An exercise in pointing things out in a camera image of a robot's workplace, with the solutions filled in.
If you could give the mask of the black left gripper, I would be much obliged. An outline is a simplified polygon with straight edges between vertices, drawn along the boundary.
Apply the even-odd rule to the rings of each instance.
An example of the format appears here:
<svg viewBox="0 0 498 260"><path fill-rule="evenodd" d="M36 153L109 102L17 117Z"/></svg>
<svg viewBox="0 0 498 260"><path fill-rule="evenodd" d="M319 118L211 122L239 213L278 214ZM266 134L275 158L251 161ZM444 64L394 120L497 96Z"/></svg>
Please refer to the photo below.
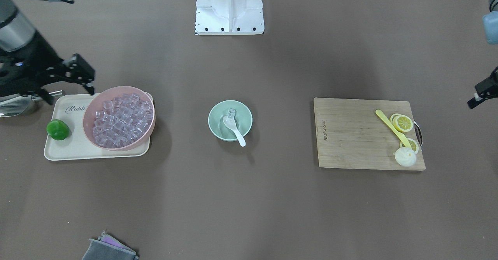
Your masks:
<svg viewBox="0 0 498 260"><path fill-rule="evenodd" d="M470 109L476 108L486 99L498 97L498 68L495 67L490 76L480 81L474 86L475 93L473 97L468 100L467 106Z"/></svg>

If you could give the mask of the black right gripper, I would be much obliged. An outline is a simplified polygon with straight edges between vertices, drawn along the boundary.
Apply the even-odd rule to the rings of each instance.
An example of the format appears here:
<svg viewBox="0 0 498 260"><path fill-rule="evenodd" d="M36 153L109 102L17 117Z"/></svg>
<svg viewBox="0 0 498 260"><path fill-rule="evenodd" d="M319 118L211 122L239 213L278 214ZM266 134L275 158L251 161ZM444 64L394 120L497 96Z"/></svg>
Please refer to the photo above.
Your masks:
<svg viewBox="0 0 498 260"><path fill-rule="evenodd" d="M0 96L39 96L53 105L52 96L44 86L56 82L78 83L94 95L92 82L95 70L80 55L64 60L52 46L35 33L31 42L15 51L1 50Z"/></svg>

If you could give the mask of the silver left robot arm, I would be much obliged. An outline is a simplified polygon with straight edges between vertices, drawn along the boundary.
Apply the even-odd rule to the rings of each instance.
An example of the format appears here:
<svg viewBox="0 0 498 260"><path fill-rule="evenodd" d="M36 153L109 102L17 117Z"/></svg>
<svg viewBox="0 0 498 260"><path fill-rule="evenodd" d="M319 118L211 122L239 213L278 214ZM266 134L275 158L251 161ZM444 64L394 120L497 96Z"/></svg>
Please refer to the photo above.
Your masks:
<svg viewBox="0 0 498 260"><path fill-rule="evenodd" d="M496 45L498 43L498 0L488 0L489 13L482 18L484 34L487 43ZM468 100L468 108L474 109L489 99L498 97L498 68L495 67L491 74L474 86L475 93Z"/></svg>

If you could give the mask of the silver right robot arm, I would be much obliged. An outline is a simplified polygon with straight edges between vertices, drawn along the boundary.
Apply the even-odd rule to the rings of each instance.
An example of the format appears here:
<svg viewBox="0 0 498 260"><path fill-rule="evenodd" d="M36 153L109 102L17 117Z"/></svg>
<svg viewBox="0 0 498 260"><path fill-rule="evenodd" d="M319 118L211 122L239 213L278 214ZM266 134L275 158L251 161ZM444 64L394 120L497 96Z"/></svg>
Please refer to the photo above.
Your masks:
<svg viewBox="0 0 498 260"><path fill-rule="evenodd" d="M38 0L73 4L74 0ZM80 54L62 59L14 0L1 0L1 102L15 98L40 98L53 104L45 86L57 82L78 83L95 93L95 70Z"/></svg>

